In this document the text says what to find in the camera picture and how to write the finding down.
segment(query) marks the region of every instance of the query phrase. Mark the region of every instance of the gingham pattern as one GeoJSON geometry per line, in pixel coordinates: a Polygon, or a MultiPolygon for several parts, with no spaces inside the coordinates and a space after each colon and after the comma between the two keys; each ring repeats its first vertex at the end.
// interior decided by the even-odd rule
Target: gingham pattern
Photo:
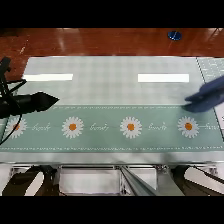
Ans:
{"type": "Polygon", "coordinates": [[[195,57],[66,56],[30,58],[24,74],[72,73],[72,81],[29,82],[18,94],[44,91],[58,105],[184,104],[203,79],[195,57]],[[187,73],[190,83],[138,83],[139,73],[187,73]]]}
{"type": "MultiPolygon", "coordinates": [[[[224,58],[197,58],[205,82],[209,82],[224,75],[224,58]]],[[[215,112],[224,135],[224,103],[215,107],[215,112]]]]}

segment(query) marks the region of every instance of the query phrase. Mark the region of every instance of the daisy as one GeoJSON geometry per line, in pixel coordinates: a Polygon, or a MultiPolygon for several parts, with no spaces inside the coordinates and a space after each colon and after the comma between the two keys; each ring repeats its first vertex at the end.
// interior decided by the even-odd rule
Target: daisy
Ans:
{"type": "Polygon", "coordinates": [[[79,136],[82,134],[83,130],[83,121],[79,119],[78,117],[69,117],[66,119],[65,122],[63,122],[62,125],[62,131],[64,132],[63,135],[66,136],[66,138],[75,138],[76,136],[79,136]]]}
{"type": "MultiPolygon", "coordinates": [[[[11,119],[6,126],[5,131],[7,132],[7,135],[13,130],[13,128],[16,126],[19,118],[13,118],[11,119]]],[[[26,120],[21,119],[20,123],[17,125],[15,131],[12,133],[11,138],[17,138],[18,136],[23,134],[23,131],[25,131],[27,128],[26,120]]]]}
{"type": "Polygon", "coordinates": [[[141,134],[140,131],[142,130],[140,121],[134,117],[126,117],[125,119],[123,119],[120,127],[120,131],[123,131],[123,135],[125,135],[126,138],[130,139],[139,136],[141,134]]]}
{"type": "Polygon", "coordinates": [[[182,131],[182,135],[188,138],[194,138],[199,133],[199,127],[194,118],[182,117],[179,119],[177,127],[179,131],[182,131]]]}

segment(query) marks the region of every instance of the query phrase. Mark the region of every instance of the white rectangle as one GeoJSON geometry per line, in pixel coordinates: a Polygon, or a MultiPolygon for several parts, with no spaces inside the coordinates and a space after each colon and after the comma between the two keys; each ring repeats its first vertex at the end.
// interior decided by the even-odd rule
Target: white rectangle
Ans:
{"type": "Polygon", "coordinates": [[[68,81],[72,80],[73,74],[36,74],[23,75],[26,81],[68,81]]]}
{"type": "Polygon", "coordinates": [[[138,74],[138,82],[189,82],[189,74],[138,74]]]}

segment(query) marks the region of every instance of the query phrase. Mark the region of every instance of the metal bar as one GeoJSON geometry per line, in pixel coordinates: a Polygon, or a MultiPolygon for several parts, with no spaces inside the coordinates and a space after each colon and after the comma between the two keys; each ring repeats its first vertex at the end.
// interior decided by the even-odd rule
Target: metal bar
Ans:
{"type": "Polygon", "coordinates": [[[160,196],[159,193],[141,178],[132,173],[126,167],[121,167],[121,172],[127,181],[130,190],[135,196],[160,196]]]}

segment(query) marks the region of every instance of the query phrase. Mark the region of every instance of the floor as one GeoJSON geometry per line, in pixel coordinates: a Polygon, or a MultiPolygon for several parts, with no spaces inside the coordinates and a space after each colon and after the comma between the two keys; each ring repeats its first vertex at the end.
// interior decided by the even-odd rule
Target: floor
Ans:
{"type": "Polygon", "coordinates": [[[0,58],[12,59],[9,80],[22,76],[31,56],[149,55],[224,57],[222,28],[17,28],[0,29],[0,58]]]}

